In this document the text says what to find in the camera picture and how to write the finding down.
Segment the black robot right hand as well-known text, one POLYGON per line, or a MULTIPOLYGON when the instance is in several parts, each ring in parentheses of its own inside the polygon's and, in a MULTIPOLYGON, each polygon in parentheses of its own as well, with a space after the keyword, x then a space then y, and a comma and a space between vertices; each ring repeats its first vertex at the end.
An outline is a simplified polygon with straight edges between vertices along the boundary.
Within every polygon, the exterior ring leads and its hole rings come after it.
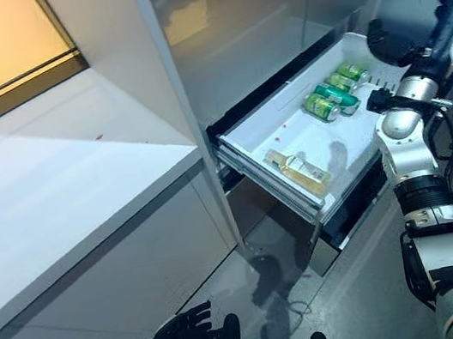
POLYGON ((370 21, 366 41, 372 56, 383 63, 405 68, 405 77, 418 76, 441 83, 451 63, 453 0, 438 0, 438 3, 434 12, 436 26, 424 45, 385 31, 380 19, 370 21))

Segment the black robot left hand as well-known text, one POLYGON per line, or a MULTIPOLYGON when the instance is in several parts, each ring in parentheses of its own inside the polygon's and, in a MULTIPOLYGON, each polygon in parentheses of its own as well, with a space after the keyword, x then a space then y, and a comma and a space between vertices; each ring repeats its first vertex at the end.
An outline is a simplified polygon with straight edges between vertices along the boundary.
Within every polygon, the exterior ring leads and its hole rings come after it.
POLYGON ((157 330, 152 339, 214 339, 209 300, 181 312, 157 330))

